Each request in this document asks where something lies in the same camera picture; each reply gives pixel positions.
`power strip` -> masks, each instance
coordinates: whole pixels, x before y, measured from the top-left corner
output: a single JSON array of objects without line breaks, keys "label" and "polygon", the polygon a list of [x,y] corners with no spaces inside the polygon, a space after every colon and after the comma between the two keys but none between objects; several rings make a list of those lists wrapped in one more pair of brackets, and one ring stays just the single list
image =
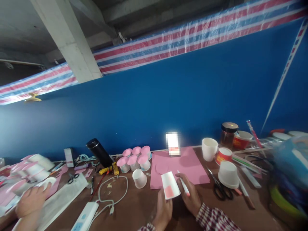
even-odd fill
[{"label": "power strip", "polygon": [[97,209],[98,203],[88,202],[71,231],[87,231]]}]

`blue wall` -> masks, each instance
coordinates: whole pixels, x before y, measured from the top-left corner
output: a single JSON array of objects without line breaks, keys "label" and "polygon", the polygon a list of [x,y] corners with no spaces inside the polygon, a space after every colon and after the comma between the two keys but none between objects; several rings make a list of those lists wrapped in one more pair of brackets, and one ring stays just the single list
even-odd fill
[{"label": "blue wall", "polygon": [[308,33],[304,35],[265,128],[308,132]]},{"label": "blue wall", "polygon": [[260,131],[300,25],[61,89],[40,96],[42,102],[0,107],[0,157],[40,153],[59,160],[67,147],[89,154],[85,144],[94,137],[109,154],[137,145],[163,149],[165,132],[175,130],[182,146],[199,145],[207,136],[219,139],[225,121],[247,130],[250,119]]}]

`plaid sleeve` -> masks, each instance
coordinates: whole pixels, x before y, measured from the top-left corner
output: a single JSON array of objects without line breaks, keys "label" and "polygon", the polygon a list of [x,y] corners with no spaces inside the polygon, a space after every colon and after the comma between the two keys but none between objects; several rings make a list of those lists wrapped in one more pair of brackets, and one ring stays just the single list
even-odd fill
[{"label": "plaid sleeve", "polygon": [[202,203],[196,221],[204,230],[240,230],[234,222],[227,217],[220,209],[211,209]]},{"label": "plaid sleeve", "polygon": [[147,223],[146,226],[142,226],[140,229],[138,229],[138,231],[156,231],[154,225],[152,225],[151,223]]}]

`black thermos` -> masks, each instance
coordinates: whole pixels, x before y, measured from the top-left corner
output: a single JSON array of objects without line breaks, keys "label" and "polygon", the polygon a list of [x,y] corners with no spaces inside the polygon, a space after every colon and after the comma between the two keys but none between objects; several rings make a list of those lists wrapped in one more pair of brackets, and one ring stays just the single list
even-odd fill
[{"label": "black thermos", "polygon": [[86,146],[91,150],[94,156],[96,156],[104,168],[112,166],[113,160],[96,138],[90,140]]}]

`glass jar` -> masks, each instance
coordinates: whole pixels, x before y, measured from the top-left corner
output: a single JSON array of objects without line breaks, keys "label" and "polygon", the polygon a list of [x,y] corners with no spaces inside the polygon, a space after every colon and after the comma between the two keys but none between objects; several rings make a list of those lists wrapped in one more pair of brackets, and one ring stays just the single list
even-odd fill
[{"label": "glass jar", "polygon": [[226,148],[231,149],[233,146],[233,139],[238,130],[238,125],[232,122],[224,122],[221,124],[220,144]]}]

